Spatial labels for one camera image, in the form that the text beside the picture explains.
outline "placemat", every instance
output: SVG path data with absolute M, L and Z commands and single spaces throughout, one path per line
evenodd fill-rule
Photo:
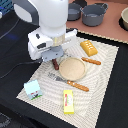
M 86 53 L 80 47 L 80 42 L 85 40 L 87 39 L 77 37 L 76 45 L 67 49 L 66 52 L 73 55 L 87 57 Z M 48 78 L 47 75 L 49 72 L 60 76 L 59 71 L 54 70 L 51 61 L 49 61 L 42 63 L 30 79 L 30 81 L 35 79 L 38 80 L 43 96 L 35 100 L 29 100 L 25 90 L 23 89 L 18 94 L 17 98 L 78 128 L 94 128 L 98 119 L 118 47 L 96 41 L 91 42 L 98 50 L 98 54 L 88 58 L 101 61 L 101 65 L 85 62 L 87 66 L 87 73 L 84 78 L 76 81 L 81 85 L 87 86 L 89 88 L 89 92 L 84 92 L 65 83 L 57 82 Z M 67 56 L 58 58 L 57 62 L 60 63 L 65 58 L 67 58 Z M 75 114 L 73 115 L 64 115 L 63 90 L 73 91 L 75 111 Z

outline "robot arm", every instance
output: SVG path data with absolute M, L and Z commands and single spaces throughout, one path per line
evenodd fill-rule
M 76 42 L 77 31 L 66 33 L 68 0 L 12 0 L 17 16 L 40 26 L 28 34 L 32 60 L 49 61 L 63 55 Z

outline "black tabletop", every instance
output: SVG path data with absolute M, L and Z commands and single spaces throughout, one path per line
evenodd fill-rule
M 14 12 L 5 15 L 0 20 L 0 36 L 7 32 L 17 19 Z M 37 27 L 20 21 L 8 35 L 0 40 L 0 77 L 16 64 L 32 61 L 27 46 L 28 33 Z M 96 128 L 128 128 L 128 45 L 81 33 L 77 36 L 119 47 Z M 49 128 L 75 128 L 16 98 L 23 89 L 23 84 L 31 78 L 39 65 L 18 66 L 9 75 L 0 79 L 0 104 L 21 115 L 35 119 Z

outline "butter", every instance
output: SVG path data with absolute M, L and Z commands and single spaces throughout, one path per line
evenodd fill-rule
M 98 53 L 97 49 L 89 40 L 81 42 L 80 46 L 83 48 L 83 50 L 86 52 L 88 56 L 93 56 Z
M 64 114 L 74 114 L 72 90 L 64 90 Z

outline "fork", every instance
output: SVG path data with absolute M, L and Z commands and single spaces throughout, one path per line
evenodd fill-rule
M 83 85 L 77 84 L 77 83 L 75 83 L 75 82 L 73 82 L 73 81 L 70 81 L 70 80 L 64 80 L 64 79 L 62 79 L 61 77 L 56 76 L 56 75 L 53 74 L 53 73 L 50 73 L 50 72 L 49 72 L 49 73 L 48 73 L 48 77 L 51 78 L 51 79 L 53 79 L 53 80 L 55 80 L 55 81 L 64 82 L 64 83 L 66 83 L 66 84 L 69 84 L 69 85 L 71 85 L 71 86 L 73 86 L 73 87 L 76 87 L 76 88 L 78 88 L 78 89 L 81 89 L 81 90 L 83 90 L 83 91 L 86 91 L 86 92 L 89 91 L 89 88 L 87 88 L 87 87 L 85 87 L 85 86 L 83 86 Z

